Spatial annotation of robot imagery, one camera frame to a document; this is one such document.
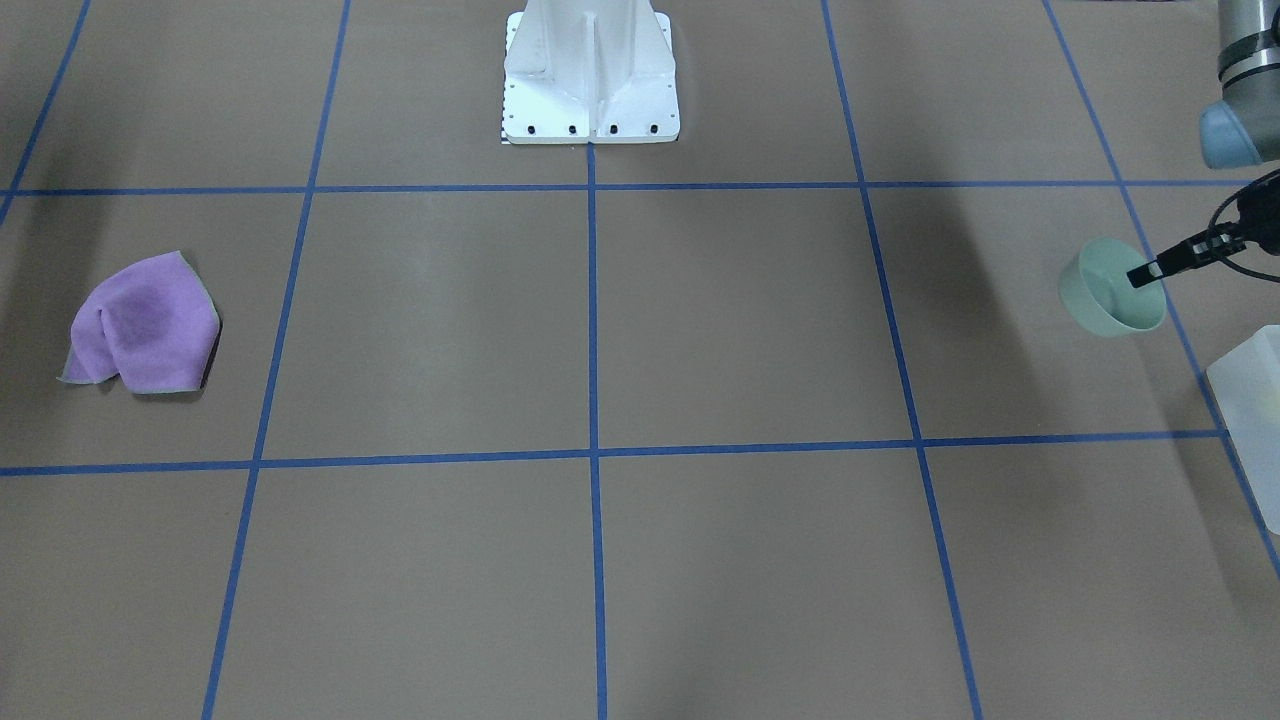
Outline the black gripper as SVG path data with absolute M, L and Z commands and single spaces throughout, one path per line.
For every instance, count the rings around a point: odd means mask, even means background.
M 1279 256 L 1279 177 L 1265 176 L 1242 188 L 1236 196 L 1236 229 L 1208 228 L 1160 252 L 1153 261 L 1130 269 L 1128 282 L 1134 290 L 1157 281 L 1221 263 L 1256 243 L 1266 254 Z

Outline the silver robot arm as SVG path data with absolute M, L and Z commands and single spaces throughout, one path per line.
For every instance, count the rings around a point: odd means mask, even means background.
M 1199 114 L 1199 152 L 1212 170 L 1276 164 L 1279 158 L 1277 3 L 1219 3 L 1217 82 L 1221 96 Z M 1231 260 L 1248 245 L 1279 252 L 1279 178 L 1272 169 L 1234 191 L 1206 227 L 1130 269 L 1138 290 L 1167 277 L 1221 263 L 1253 279 L 1277 282 Z

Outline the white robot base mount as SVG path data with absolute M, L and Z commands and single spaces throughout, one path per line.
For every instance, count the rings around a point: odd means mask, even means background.
M 649 1 L 527 1 L 506 18 L 502 141 L 677 141 L 672 29 Z

